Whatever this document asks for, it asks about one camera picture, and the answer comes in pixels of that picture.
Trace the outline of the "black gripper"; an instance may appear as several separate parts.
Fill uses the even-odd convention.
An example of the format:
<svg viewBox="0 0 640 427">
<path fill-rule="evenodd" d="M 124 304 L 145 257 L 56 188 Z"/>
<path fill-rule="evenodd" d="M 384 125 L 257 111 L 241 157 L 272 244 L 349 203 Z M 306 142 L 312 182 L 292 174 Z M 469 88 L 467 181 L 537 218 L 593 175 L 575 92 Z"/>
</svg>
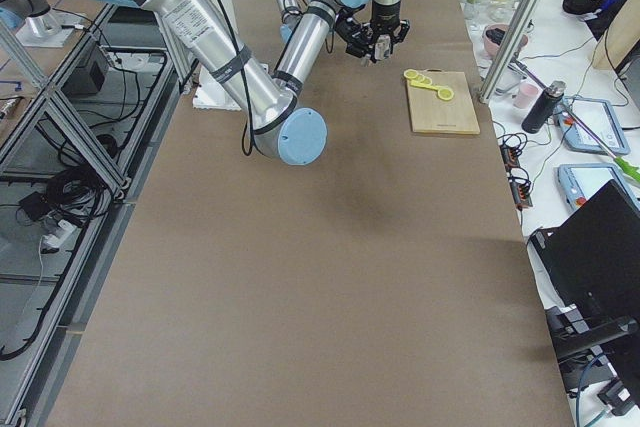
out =
<svg viewBox="0 0 640 427">
<path fill-rule="evenodd" d="M 372 0 L 370 26 L 374 34 L 389 34 L 390 53 L 402 43 L 409 30 L 410 22 L 400 19 L 401 0 Z"/>
<path fill-rule="evenodd" d="M 347 54 L 357 58 L 371 55 L 374 33 L 370 22 L 360 23 L 354 17 L 339 17 L 334 30 L 346 43 Z"/>
</svg>

